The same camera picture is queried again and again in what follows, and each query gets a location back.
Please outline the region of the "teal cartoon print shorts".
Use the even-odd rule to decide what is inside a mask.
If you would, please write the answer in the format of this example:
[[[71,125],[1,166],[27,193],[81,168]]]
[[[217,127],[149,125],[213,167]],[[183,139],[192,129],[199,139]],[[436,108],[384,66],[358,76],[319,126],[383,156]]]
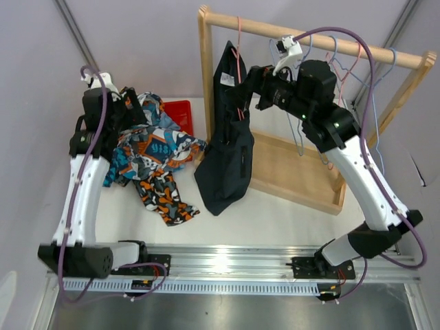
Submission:
[[[161,113],[165,112],[164,102],[157,94],[145,92],[137,98],[146,116],[146,124],[132,126],[120,133],[104,179],[105,187],[146,179],[155,171],[178,171],[208,145],[205,140],[182,129],[161,129],[159,121]]]

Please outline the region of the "dark navy shorts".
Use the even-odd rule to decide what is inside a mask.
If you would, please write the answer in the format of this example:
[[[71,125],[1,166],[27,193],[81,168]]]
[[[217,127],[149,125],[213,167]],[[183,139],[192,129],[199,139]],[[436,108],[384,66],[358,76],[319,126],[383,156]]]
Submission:
[[[237,84],[235,49],[231,41],[226,43],[213,76],[214,134],[195,171],[204,206],[214,216],[243,198],[252,178],[250,112],[237,109],[226,97],[226,90]],[[241,59],[241,78],[246,77]]]

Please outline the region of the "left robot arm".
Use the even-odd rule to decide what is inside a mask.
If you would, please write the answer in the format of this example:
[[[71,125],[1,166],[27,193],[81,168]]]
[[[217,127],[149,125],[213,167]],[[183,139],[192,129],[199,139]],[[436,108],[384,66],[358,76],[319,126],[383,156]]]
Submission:
[[[69,141],[70,176],[65,205],[50,243],[37,256],[60,279],[104,279],[111,274],[168,275],[171,258],[150,255],[145,242],[99,243],[96,217],[116,138],[134,116],[120,95],[108,87],[91,87],[82,97],[83,115]]]

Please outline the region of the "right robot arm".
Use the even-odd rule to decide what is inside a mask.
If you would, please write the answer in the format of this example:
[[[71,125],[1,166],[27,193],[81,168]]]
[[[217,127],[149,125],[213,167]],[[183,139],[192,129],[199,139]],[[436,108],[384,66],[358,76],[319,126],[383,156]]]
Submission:
[[[325,278],[347,261],[383,254],[423,220],[421,212],[408,209],[375,170],[355,118],[333,101],[336,82],[327,62],[306,60],[293,81],[272,65],[253,66],[243,82],[225,92],[240,109],[247,109],[257,94],[259,110],[276,106],[301,120],[302,132],[336,166],[357,199],[364,222],[315,253],[313,267]]]

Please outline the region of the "black orange camouflage shorts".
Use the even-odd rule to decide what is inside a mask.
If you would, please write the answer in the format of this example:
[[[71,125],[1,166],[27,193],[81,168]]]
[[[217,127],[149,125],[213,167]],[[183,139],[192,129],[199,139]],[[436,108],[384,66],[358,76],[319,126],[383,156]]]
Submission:
[[[144,205],[160,215],[168,227],[178,226],[200,214],[197,207],[182,201],[173,174],[157,170],[142,180],[133,180]]]

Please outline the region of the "light blue shorts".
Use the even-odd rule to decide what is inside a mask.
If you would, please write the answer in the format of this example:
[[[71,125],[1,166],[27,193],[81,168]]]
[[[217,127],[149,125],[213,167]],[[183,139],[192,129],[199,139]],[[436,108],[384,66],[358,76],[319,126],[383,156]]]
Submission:
[[[166,112],[162,112],[160,115],[159,127],[161,129],[181,131],[181,127]]]

